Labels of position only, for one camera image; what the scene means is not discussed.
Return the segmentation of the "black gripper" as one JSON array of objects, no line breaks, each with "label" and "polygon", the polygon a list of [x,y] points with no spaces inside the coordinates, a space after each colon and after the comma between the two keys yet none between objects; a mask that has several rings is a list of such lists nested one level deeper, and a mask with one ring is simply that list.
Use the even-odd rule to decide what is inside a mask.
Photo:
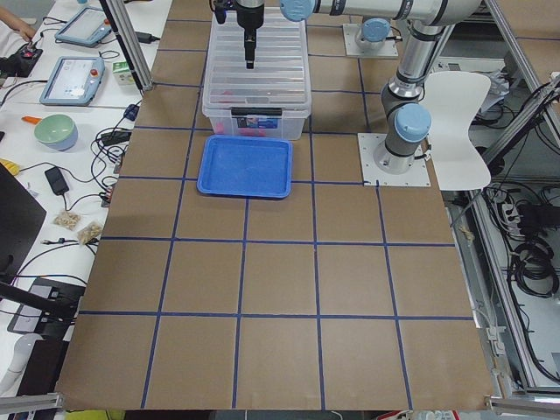
[{"label": "black gripper", "polygon": [[227,11],[235,11],[237,24],[244,31],[244,57],[247,69],[253,69],[256,58],[256,34],[263,25],[264,1],[258,0],[215,0],[212,11],[219,25],[226,21]]}]

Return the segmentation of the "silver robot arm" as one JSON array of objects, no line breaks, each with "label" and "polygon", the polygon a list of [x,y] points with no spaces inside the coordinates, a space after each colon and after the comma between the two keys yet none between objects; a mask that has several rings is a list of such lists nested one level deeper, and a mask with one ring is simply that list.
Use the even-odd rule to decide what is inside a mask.
[{"label": "silver robot arm", "polygon": [[404,174],[414,161],[418,145],[431,127],[429,111],[418,103],[433,61],[445,45],[447,28],[469,18],[479,1],[281,1],[283,16],[292,22],[313,13],[360,15],[409,20],[410,36],[399,66],[381,91],[388,123],[384,143],[374,150],[375,165],[389,174]]}]

